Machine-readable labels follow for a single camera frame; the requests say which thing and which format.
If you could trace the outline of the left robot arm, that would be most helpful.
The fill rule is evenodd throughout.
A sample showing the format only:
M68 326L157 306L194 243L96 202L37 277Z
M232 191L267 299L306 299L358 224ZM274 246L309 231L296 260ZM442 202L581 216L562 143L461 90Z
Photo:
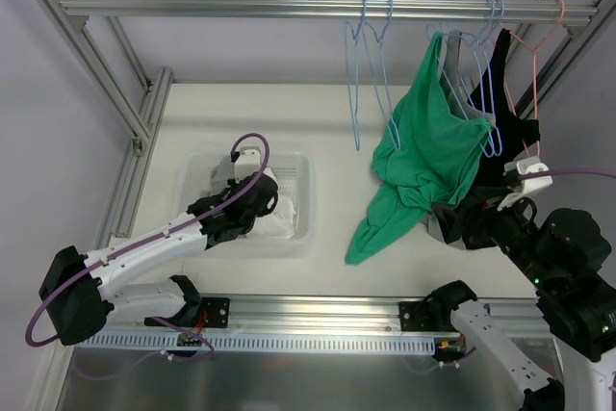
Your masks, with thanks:
M205 304L188 276L145 284L138 278L238 239L257 218L271 214L277 201L276 181L252 174L228 181L220 193L197 199L177 218L136 239L86 253L73 245L60 250L38 291L56 339L76 345L109 322L196 325Z

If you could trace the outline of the aluminium hanging rail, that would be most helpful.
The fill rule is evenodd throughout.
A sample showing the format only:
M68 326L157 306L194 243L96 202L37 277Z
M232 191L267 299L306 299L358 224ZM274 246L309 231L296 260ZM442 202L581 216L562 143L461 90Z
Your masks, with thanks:
M399 19L585 26L590 3L561 0L60 0L72 16Z

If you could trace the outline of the aluminium frame post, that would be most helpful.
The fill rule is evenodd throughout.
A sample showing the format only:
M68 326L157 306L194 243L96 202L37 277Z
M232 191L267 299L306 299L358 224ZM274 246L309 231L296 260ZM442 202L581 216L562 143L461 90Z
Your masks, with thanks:
M508 70L514 102L519 115L531 117L534 108L540 107L561 88L565 79L573 73L581 59L607 29L615 23L615 0L565 0L571 6L575 2L588 4L596 9L595 15L584 26L568 23L559 27L543 45L537 58L537 89L532 93L528 76L530 54L521 45L512 47Z
M156 142L173 82L172 69L162 67L156 76L149 76L119 20L114 16L107 17L105 25L110 29L122 57L128 62L131 74L141 86L141 104L136 105L122 88L103 52L88 31L87 23L90 17L87 14L69 15L62 5L64 0L36 1L89 78L119 113L131 134L133 155L145 156Z

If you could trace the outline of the white perforated plastic basket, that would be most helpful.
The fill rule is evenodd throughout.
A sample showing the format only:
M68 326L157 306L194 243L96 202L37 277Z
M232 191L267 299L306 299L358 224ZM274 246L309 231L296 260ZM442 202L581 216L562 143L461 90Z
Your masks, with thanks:
M197 199L210 194L210 174L220 160L229 155L225 149L209 149L189 155L176 182L177 190L171 214L184 212ZM239 256L252 259L292 258L307 249L314 229L315 181L312 160L301 152L278 151L270 155L266 174L277 181L279 192L291 198L295 206L295 233L288 240L248 239L239 237L221 244L212 254L217 257Z

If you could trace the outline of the light grey tank top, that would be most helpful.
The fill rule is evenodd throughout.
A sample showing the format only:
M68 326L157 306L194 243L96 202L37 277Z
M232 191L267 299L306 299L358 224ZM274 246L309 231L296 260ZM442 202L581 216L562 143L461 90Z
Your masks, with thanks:
M472 87L467 85L462 77L459 66L460 48L463 42L462 32L452 30L446 34L446 53L443 61L440 84L447 99L450 112L464 120L484 119L480 109L477 109L471 98ZM423 220L430 236L430 212ZM466 245L450 245L457 249L466 250Z

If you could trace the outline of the white tank top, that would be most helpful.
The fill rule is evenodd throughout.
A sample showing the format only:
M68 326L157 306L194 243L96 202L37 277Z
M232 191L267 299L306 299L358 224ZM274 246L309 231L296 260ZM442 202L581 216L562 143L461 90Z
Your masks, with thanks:
M295 233L294 219L295 206L293 201L289 196L279 193L277 205L273 212L262 218L257 218L246 237L248 239L288 240Z

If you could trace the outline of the left aluminium frame post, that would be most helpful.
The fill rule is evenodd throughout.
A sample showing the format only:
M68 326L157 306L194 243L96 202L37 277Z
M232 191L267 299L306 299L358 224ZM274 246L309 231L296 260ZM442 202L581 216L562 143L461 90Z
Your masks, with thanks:
M62 5L64 0L36 1L89 78L119 113L131 134L133 155L145 156L156 142L173 82L172 69L162 67L156 76L149 76L119 20L114 16L107 17L105 25L110 29L122 57L128 62L131 74L141 86L141 104L136 105L122 88L103 52L88 31L87 23L90 17L87 14L69 15Z

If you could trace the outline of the pink hanger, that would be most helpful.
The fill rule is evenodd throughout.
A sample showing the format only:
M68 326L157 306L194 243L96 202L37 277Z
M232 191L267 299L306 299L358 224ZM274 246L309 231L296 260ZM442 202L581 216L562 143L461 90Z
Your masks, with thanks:
M564 19L564 15L565 15L565 11L566 11L566 3L564 0L554 0L554 2L557 3L557 5L559 6L559 15L557 20L553 23L552 27L549 29L549 31L534 45L529 44L527 41L523 40L518 34L510 31L509 32L509 36L512 39L512 43L516 43L519 45L522 45L522 47L524 47L525 50L527 50L529 53L531 53L532 56L532 61L531 61L531 65L532 65L532 81L531 81L531 95L532 95L532 115L533 115L533 119L532 120L523 120L526 122L539 122L539 110L538 110L538 66L537 66L537 58L538 55L541 51L541 49L543 48L543 46L545 45L545 43L549 40L549 38L551 37L551 35L562 25L562 21ZM503 81L504 83L504 89L505 89L505 96L507 97L507 102L510 104L510 109L512 110L512 113L514 116L517 115L517 110L515 110L514 106L513 106L513 102L511 99L511 92L510 89L508 87L506 78ZM523 148L524 148L524 152L526 153L527 157L531 157L531 152L529 150L529 148L531 146L533 146L534 144L536 145L536 155L539 156L541 154L541 143L539 141L535 141L535 142L531 142L531 143L527 143L526 139L523 137Z

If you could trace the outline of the green tank top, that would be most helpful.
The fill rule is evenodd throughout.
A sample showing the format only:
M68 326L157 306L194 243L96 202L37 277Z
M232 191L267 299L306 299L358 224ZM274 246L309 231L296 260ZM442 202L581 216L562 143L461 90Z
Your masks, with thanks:
M438 75L443 35L435 33L392 120L399 146L385 134L372 154L381 186L358 224L345 263L359 265L423 220L434 203L458 205L478 171L491 124L454 115Z

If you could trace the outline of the right aluminium frame post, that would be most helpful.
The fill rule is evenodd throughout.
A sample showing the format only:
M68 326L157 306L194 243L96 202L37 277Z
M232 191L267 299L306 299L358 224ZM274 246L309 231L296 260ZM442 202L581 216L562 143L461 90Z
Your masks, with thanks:
M540 107L561 88L565 79L573 73L581 59L607 29L615 23L615 0L565 0L571 6L575 2L588 4L596 9L595 15L584 26L568 23L559 27L543 45L537 58L537 89L532 93L528 76L530 54L521 45L512 47L508 70L514 102L519 115L531 117L534 108Z

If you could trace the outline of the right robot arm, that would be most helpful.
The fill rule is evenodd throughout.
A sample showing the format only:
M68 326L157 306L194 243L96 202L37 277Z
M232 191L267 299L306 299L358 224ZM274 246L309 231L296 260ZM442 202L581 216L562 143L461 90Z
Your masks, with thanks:
M556 209L537 225L531 199L501 202L497 192L482 190L455 208L436 204L433 212L452 236L493 243L532 284L558 345L563 378L523 354L461 280L432 291L415 319L461 334L500 370L522 410L614 409L615 289L599 274L609 242L583 210Z

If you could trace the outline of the black tank top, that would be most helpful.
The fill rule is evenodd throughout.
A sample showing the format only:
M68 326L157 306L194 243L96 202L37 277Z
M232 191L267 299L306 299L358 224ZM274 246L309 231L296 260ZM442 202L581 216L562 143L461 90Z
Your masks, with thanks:
M502 29L500 31L490 60L495 108L497 111L497 126L500 130L502 152L497 157L486 158L483 156L481 158L477 175L466 197L470 192L481 192L481 188L494 189L504 187L503 167L506 163L513 161L518 155L523 153L523 137L526 139L527 143L540 140L539 122L526 122L523 121L526 119L520 119L514 116L509 109L507 97L505 96L503 81L506 58L511 45L509 32L510 31L507 29ZM477 109L480 109L479 86L473 90L471 98L473 105Z

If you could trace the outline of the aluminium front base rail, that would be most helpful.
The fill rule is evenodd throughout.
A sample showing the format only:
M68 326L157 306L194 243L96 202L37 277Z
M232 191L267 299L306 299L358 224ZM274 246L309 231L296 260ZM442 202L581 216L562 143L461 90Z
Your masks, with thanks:
M479 302L497 326L511 337L548 337L549 329L528 298L483 298ZM208 330L245 329L274 333L324 332L377 334L385 332L451 332L436 321L419 321L416 298L300 295L204 295L192 310L187 327L199 321ZM145 315L124 310L106 326L154 326Z

